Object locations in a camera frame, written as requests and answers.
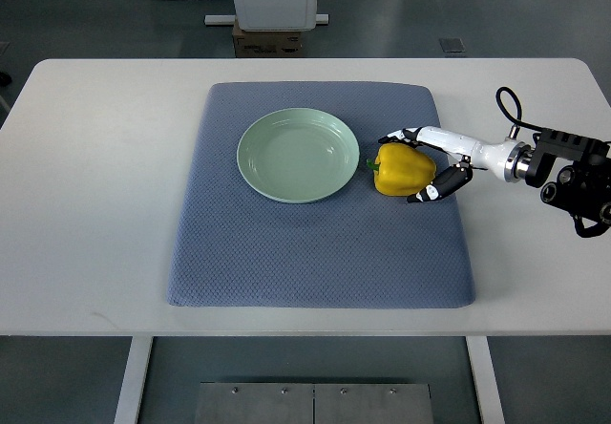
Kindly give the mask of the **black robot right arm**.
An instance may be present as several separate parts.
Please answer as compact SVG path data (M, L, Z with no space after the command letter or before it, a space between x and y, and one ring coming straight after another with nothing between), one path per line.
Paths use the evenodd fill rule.
M524 122L521 103L508 87L499 88L495 100L513 123L506 141L516 145L505 162L505 178L538 188L543 203L570 215L578 236L607 232L610 142Z

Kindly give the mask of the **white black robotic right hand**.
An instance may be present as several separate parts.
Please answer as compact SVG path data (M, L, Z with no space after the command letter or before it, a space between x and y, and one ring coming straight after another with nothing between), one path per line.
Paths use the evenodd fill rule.
M530 145L513 137L507 137L498 144L490 144L433 126L397 130L380 138L378 142L400 142L411 147L424 145L456 160L455 165L435 176L424 188L407 196L409 203L440 201L449 197L473 178L474 170L490 171L506 182L522 180L533 153Z

